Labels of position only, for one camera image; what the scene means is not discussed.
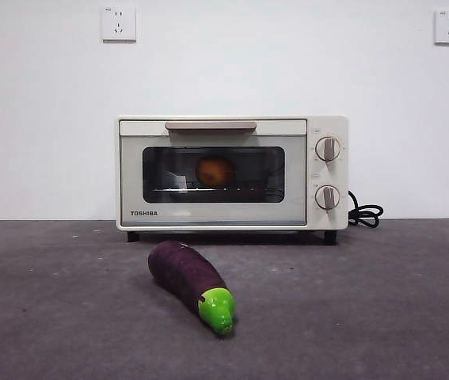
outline round bread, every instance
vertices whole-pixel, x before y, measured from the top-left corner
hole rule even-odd
[[[210,188],[227,186],[236,174],[233,163],[220,156],[207,156],[200,159],[196,168],[198,181]]]

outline gray floor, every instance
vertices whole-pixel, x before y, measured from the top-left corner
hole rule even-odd
[[[238,303],[218,339],[153,282],[192,244]],[[317,236],[149,235],[0,222],[0,379],[449,379],[449,220]]]

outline oven window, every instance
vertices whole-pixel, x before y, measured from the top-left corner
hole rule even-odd
[[[278,146],[163,147],[143,151],[148,203],[277,203],[284,198]]]

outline oven door handle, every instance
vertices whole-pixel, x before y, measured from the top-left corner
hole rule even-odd
[[[253,131],[255,121],[248,120],[220,120],[220,121],[166,121],[168,131],[201,131],[201,130],[238,130]]]

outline toy eggplant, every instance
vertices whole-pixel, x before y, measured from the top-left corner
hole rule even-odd
[[[212,264],[196,250],[178,241],[164,241],[148,256],[148,268],[159,285],[175,294],[217,334],[233,330],[233,295]]]

